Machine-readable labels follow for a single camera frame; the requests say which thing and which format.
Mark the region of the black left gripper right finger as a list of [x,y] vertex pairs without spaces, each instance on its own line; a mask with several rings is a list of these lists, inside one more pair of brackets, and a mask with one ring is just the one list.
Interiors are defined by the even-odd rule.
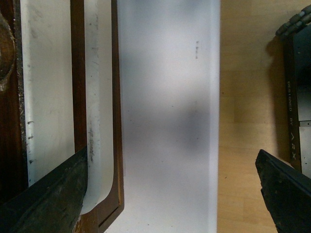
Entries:
[[279,233],[311,231],[311,179],[260,150],[256,169],[265,205]]

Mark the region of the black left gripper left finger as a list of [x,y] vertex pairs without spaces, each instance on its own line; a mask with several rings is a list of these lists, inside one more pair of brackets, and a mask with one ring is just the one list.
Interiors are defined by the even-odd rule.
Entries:
[[72,232],[87,190],[87,149],[0,207],[2,233]]

